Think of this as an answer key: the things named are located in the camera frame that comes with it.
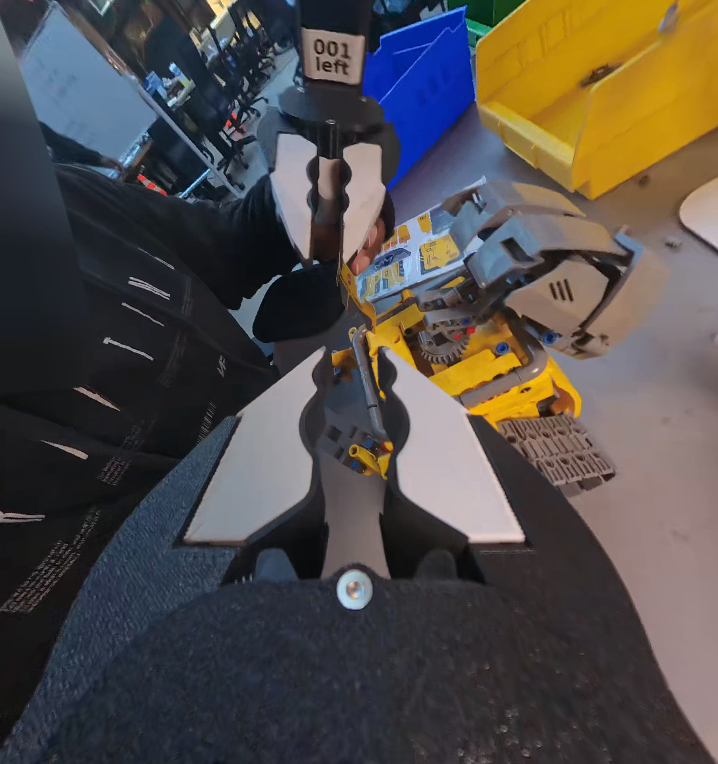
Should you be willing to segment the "yellow plastic bin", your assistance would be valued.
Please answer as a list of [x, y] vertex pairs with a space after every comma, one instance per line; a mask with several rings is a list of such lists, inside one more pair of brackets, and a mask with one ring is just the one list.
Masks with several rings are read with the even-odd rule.
[[525, 2], [479, 41], [476, 71], [483, 125], [596, 199], [718, 127], [718, 1]]

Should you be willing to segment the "yellow grey sticker sheet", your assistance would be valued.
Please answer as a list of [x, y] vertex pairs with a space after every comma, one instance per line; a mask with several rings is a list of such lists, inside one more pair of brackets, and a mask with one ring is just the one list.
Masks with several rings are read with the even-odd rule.
[[440, 203], [398, 224], [373, 263], [352, 277], [349, 286], [342, 284], [345, 301], [358, 307], [375, 305], [431, 277], [453, 272], [483, 244], [476, 236], [464, 250], [459, 250], [449, 235], [454, 220]]

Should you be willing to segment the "grey desk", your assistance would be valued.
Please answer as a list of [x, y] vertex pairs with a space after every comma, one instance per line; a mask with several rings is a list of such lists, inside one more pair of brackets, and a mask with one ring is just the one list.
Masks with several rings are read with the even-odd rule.
[[613, 561], [669, 687], [718, 762], [718, 254], [677, 210], [718, 177], [718, 129], [592, 202], [669, 268], [639, 330], [596, 361], [558, 361], [583, 398], [583, 423], [617, 477], [575, 497]]

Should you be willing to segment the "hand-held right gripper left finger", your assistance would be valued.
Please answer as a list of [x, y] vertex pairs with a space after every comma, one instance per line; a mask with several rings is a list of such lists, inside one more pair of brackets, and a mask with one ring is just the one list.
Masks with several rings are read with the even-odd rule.
[[180, 537], [227, 547], [229, 571], [283, 550], [296, 571], [323, 571], [329, 529], [317, 442], [325, 431], [331, 355], [320, 347], [237, 415]]

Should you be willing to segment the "yellow grey brick robot model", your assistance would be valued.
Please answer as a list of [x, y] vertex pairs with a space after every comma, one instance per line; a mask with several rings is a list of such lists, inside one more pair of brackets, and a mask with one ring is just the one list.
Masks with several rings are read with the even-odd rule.
[[358, 474], [385, 477], [392, 445], [379, 410], [379, 350], [389, 348], [469, 414], [492, 425], [566, 496], [610, 481], [615, 466], [578, 423], [580, 394], [551, 356], [601, 358], [637, 328], [643, 245], [609, 233], [540, 186], [482, 179], [443, 203], [459, 250], [451, 273], [358, 307], [365, 323], [333, 352], [338, 379], [356, 371], [367, 426], [327, 415], [320, 445]]

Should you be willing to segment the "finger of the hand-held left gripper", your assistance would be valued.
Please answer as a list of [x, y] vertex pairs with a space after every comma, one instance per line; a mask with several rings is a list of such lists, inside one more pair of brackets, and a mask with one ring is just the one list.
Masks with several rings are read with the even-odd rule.
[[278, 133], [269, 178], [279, 217], [301, 263], [316, 259], [318, 170], [315, 144], [299, 134]]
[[382, 180], [383, 151], [373, 143], [358, 143], [343, 149], [338, 202], [341, 234], [339, 262], [349, 263], [364, 248], [366, 239], [385, 201]]

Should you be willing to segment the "green plastic bin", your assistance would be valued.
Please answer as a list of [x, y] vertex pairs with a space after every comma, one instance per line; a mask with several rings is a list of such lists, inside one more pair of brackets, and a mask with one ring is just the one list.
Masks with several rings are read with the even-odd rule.
[[466, 1], [466, 18], [493, 29], [524, 3], [524, 1]]

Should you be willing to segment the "whiteboard on stand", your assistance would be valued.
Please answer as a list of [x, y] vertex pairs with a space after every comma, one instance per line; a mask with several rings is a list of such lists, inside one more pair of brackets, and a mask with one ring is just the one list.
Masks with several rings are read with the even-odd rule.
[[108, 45], [97, 47], [85, 20], [50, 2], [19, 55], [20, 72], [39, 121], [87, 148], [129, 167], [136, 145], [162, 121], [204, 167], [199, 179], [214, 177], [237, 196], [216, 166], [162, 108]]

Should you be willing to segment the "blue plastic bin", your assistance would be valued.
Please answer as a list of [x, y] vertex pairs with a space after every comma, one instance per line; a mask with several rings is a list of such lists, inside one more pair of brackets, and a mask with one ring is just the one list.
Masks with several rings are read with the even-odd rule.
[[466, 8], [383, 35], [366, 56], [364, 94], [380, 103], [399, 139], [391, 189], [474, 101]]

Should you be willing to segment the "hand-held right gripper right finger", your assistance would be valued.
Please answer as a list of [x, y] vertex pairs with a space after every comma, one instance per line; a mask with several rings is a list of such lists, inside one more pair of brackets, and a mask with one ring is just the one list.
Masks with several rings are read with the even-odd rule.
[[390, 571], [417, 571], [431, 552], [456, 571], [476, 555], [529, 551], [478, 428], [453, 398], [389, 348], [379, 350], [380, 412], [392, 445], [380, 529]]

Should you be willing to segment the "person's left hand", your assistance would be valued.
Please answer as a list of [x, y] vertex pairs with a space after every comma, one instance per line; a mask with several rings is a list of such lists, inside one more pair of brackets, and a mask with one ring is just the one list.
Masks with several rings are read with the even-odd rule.
[[395, 206], [389, 192], [385, 193], [379, 216], [366, 235], [364, 243], [348, 263], [354, 277], [366, 271], [395, 230]]

